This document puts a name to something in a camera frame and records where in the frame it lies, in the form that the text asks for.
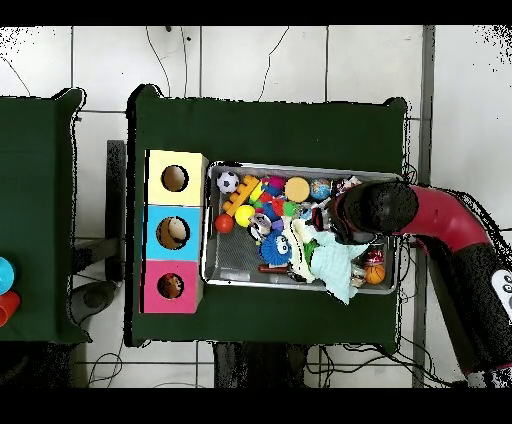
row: red ball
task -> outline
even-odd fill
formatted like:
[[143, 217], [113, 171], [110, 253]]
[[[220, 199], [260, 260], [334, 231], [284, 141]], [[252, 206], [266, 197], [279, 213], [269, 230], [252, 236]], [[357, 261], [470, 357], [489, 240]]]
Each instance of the red ball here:
[[235, 220], [230, 217], [227, 213], [223, 213], [219, 215], [215, 220], [215, 229], [222, 234], [229, 233], [233, 226], [235, 225]]

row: yellow block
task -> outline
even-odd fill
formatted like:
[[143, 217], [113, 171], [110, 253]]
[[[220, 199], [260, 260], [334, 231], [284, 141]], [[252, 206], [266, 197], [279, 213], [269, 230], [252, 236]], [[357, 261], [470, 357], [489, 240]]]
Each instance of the yellow block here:
[[148, 203], [202, 206], [207, 165], [200, 153], [150, 150]]
[[246, 175], [243, 183], [238, 184], [236, 191], [231, 193], [229, 200], [224, 202], [222, 209], [224, 209], [229, 216], [233, 216], [236, 210], [247, 200], [259, 182], [260, 180], [256, 177]]

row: basketball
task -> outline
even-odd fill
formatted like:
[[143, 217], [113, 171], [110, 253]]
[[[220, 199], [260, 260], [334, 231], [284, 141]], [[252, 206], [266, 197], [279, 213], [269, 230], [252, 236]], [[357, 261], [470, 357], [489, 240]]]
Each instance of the basketball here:
[[386, 268], [382, 264], [367, 265], [364, 267], [366, 282], [370, 284], [382, 283], [386, 276]]

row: blue object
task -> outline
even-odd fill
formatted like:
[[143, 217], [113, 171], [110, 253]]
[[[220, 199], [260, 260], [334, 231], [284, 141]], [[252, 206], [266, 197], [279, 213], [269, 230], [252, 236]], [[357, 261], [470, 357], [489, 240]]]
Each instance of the blue object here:
[[309, 194], [315, 200], [325, 200], [331, 192], [331, 183], [329, 180], [319, 178], [311, 181]]
[[272, 231], [260, 246], [260, 256], [269, 265], [284, 265], [292, 257], [292, 248], [281, 231]]
[[[189, 239], [182, 248], [176, 250], [166, 249], [156, 238], [156, 230], [160, 225], [160, 222], [165, 218], [171, 217], [183, 219], [190, 229]], [[200, 208], [149, 205], [146, 259], [198, 261], [201, 246], [200, 231], [202, 225]]]
[[274, 208], [272, 207], [271, 202], [263, 203], [263, 214], [268, 216], [270, 222], [274, 222], [277, 221], [278, 219], [281, 219], [281, 217], [274, 212]]
[[0, 256], [0, 295], [7, 293], [14, 283], [14, 267]]

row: light blue cloth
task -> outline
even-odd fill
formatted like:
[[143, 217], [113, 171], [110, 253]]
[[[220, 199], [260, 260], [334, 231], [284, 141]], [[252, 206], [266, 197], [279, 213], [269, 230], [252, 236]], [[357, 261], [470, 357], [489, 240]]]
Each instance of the light blue cloth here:
[[350, 285], [351, 261], [370, 245], [340, 244], [330, 231], [316, 231], [310, 225], [307, 229], [309, 235], [320, 244], [313, 252], [311, 273], [325, 282], [325, 287], [333, 296], [348, 305], [357, 293], [357, 288]]

